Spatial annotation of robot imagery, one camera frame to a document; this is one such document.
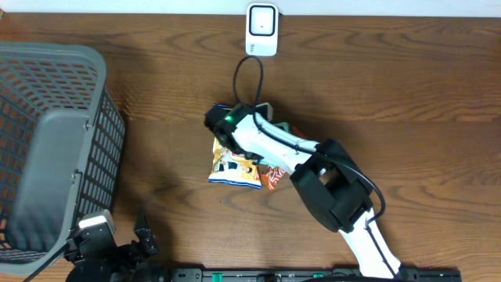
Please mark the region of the yellow snack bag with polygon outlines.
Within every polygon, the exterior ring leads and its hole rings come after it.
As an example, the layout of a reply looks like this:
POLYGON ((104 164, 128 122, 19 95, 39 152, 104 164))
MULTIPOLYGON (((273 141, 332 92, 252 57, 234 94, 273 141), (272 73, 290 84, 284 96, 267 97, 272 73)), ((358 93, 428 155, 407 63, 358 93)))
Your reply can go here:
MULTIPOLYGON (((215 103, 215 105, 231 108, 220 103, 215 103)), ((238 152, 240 152, 240 149, 229 137, 230 134, 214 135, 212 147, 214 159, 208 182, 260 190, 261 180, 258 166, 253 160, 247 159, 247 153, 235 154, 232 149, 237 149, 238 152)))

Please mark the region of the light green wipes packet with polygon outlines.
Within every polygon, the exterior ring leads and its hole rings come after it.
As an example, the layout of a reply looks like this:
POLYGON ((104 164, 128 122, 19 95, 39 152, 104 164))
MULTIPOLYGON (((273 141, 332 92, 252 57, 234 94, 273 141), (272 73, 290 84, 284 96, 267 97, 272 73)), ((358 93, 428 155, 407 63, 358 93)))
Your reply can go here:
MULTIPOLYGON (((280 123, 275 123, 274 124, 277 128, 280 128, 284 130, 285 132, 290 133, 290 125, 287 122, 280 122, 280 123)), ((274 168, 277 166, 275 162, 270 161, 268 158, 263 158, 259 161, 260 165, 267 165, 271 168, 274 168)))

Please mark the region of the orange chocolate bar wrapper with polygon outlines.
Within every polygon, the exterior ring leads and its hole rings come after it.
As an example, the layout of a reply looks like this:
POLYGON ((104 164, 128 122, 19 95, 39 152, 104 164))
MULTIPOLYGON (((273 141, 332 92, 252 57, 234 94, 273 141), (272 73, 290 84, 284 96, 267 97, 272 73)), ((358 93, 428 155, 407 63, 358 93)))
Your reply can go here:
MULTIPOLYGON (((306 139, 306 135, 303 134, 297 127, 291 124, 289 125, 290 125, 290 134, 300 137, 302 139, 306 139)), ((274 190, 277 186, 277 183, 281 180, 281 178, 285 174, 286 172, 278 165, 274 168, 265 165, 265 170, 261 173, 261 180, 266 184, 266 186, 270 190, 274 190)))

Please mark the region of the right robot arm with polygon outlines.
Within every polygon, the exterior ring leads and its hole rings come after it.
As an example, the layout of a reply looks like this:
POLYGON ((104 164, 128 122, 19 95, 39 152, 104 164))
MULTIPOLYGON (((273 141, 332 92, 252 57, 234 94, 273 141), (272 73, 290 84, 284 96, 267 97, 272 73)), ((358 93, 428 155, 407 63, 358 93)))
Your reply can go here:
POLYGON ((384 211, 375 211, 370 198, 381 192, 337 141, 302 139, 244 103, 231 110, 213 106, 204 124, 231 152, 271 161, 288 173, 310 214, 344 238, 364 277, 397 277, 402 264, 377 226, 384 211))

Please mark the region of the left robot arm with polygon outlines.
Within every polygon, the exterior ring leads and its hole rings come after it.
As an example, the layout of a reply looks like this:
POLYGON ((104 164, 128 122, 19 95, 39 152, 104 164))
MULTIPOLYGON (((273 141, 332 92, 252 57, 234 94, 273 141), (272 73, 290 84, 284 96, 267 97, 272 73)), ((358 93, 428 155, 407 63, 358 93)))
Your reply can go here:
POLYGON ((63 257, 74 265, 67 282, 164 282, 169 271, 149 258, 159 253, 156 237, 141 211, 134 225, 137 239, 117 245, 116 226, 109 210, 85 215, 70 232, 63 257))

